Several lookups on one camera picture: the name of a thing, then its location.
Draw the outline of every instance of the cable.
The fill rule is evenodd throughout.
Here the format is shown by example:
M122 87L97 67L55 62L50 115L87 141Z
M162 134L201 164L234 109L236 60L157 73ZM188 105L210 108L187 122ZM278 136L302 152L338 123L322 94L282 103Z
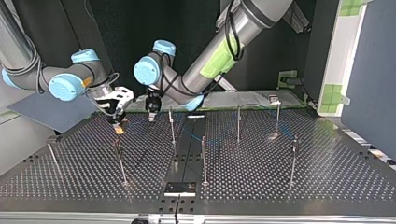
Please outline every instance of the cable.
M242 59L243 52L241 50L241 43L239 42L239 35L238 35L238 32L236 32L235 23L233 21L233 13L231 12L231 10L233 8L233 2L234 2L234 0L232 0L230 2L230 5L228 6L224 25L225 25L225 38L227 41L228 49L229 49L231 55L233 56L233 60L235 62L237 62ZM233 31L233 37L235 38L235 42L236 42L236 52L233 51L233 46L232 46L231 40L230 40L230 27Z
M25 35L25 38L33 52L31 61L25 67L23 67L21 69L9 69L9 68L5 67L4 65L3 65L3 67L10 76L14 76L14 77L19 77L19 76L29 74L36 68L37 73L35 75L35 88L39 94L43 94L45 91L41 87L40 79L43 80L43 82L47 88L49 87L49 83L47 82L47 80L44 78L44 75L43 75L43 67L45 65L43 62L41 62L40 55L38 54L37 49L35 48L35 44L33 43L32 39L28 35Z
M96 19L91 15L91 13L87 9L87 0L84 0L84 7L85 7L85 12L87 12L88 16L90 16L91 20L96 21Z
M304 89L305 93L306 93L306 94L308 95L308 97L311 99L312 104L314 104L314 106L315 106L316 108L318 108L318 105L317 105L317 103L315 103L314 98L312 98L312 96L309 94L308 90L306 89L302 77L300 77L300 81L301 81L301 85L303 86L303 89Z
M243 51L241 50L241 44L240 44L240 41L239 41L239 35L238 35L238 33L236 31L236 28L235 28L235 23L234 23L234 20L233 20L233 13L231 12L231 10L233 8L233 3L234 3L234 0L231 1L230 5L228 6L228 9L227 9L227 15L226 15L226 20L225 20L225 37L226 37L226 40L227 40L228 49L229 49L230 53L233 56L233 60L237 62L237 61L242 59ZM230 40L230 27L232 29L233 37L234 37L235 42L236 42L236 52L233 51L233 47L232 47L231 40ZM183 77L180 77L180 74L177 74L172 80L169 80L168 77L164 75L164 66L163 66L164 61L163 61L163 57L164 56L167 57L168 66L170 66L171 57L169 56L169 54L167 54L167 53L160 54L160 53L158 53L156 51L153 51L153 53L157 54L160 57L160 67L162 68L162 77L161 77L161 82L160 82L160 91L163 94L165 94L167 91L169 91L169 89L173 88L175 91L177 91L177 92L179 92L179 93L181 93L183 95L187 95L187 96L191 96L191 97L196 97L196 96L200 96L200 95L206 95L206 94L209 94L210 92L212 92L219 85L219 82L223 79L223 77L225 75L225 73L221 72L219 74L220 78L216 82L215 85L210 87L208 91L197 93L197 92L191 91L187 87L187 85L184 83ZM186 91L182 91L182 90L180 90L180 89L178 89L177 87L174 86L174 82L177 80L178 77L180 77L180 83L181 83L181 85L183 86L183 88L187 92ZM168 83L168 86L165 89L163 89L163 80L165 80Z

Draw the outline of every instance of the blue cap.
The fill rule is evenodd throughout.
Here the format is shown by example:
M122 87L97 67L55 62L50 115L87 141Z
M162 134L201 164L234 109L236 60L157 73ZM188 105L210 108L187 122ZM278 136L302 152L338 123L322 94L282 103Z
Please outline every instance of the blue cap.
M188 103L182 105L184 108L186 108L188 111L192 111L197 108L197 106L204 100L203 95L199 95L189 101Z
M99 61L99 58L93 49L84 49L72 54L73 63L84 63L89 61Z
M3 81L4 81L8 86L10 86L10 87L15 87L15 88L21 90L21 88L19 88L17 85L15 85L15 84L11 81L11 79L9 78L8 72L7 72L4 68L1 70L1 75L3 76Z
M154 47L152 47L152 48L155 50L158 50L162 53L167 53L172 56L175 56L175 53L176 53L176 46L166 40L156 40L154 42Z
M134 65L134 77L143 85L152 85L160 78L160 66L153 58L145 56Z
M72 101L84 93L82 79L76 75L62 73L53 77L49 82L49 91L62 101Z

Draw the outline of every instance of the perforated metal table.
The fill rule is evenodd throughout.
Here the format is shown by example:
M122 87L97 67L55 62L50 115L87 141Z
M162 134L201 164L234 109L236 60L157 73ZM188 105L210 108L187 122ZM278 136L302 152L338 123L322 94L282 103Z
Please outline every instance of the perforated metal table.
M112 151L115 134L96 116L54 145L59 166L43 148L2 176L0 211L396 217L396 173L314 110L282 110L277 134L275 110L241 116L238 144L236 111L205 112L205 119L175 113L174 147L167 113L155 123L129 114L122 137L128 186ZM295 135L301 151L291 185ZM195 196L165 197L169 182L193 182Z

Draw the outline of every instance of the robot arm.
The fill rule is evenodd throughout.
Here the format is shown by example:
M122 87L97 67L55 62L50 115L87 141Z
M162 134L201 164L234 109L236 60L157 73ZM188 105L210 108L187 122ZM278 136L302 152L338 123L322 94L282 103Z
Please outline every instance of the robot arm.
M176 47L165 40L154 43L152 52L135 65L134 75L141 84L170 96L192 111L203 101L202 91L213 78L230 71L241 58L243 48L261 30L269 29L279 21L291 2L242 0L233 14L232 1L226 9L228 12L224 24L184 76L172 69Z
M86 94L107 114L116 132L123 133L125 109L134 94L123 87L110 87L113 76L106 74L94 50L73 54L69 68L45 66L35 44L22 32L4 0L0 0L0 38L2 76L8 86L39 93L49 91L62 101Z

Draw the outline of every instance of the label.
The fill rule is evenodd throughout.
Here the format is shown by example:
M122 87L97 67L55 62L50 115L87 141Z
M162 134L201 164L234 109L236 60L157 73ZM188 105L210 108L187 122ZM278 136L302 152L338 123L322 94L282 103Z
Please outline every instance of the label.
M236 51L236 40L230 36L231 47ZM233 55L228 49L227 39L224 38L219 44L218 48L207 61L205 66L201 69L201 75L207 78L215 78L220 73L227 73L233 68L235 61Z
M82 81L82 87L87 87L91 84L92 82L92 77L87 77L84 79L84 81Z

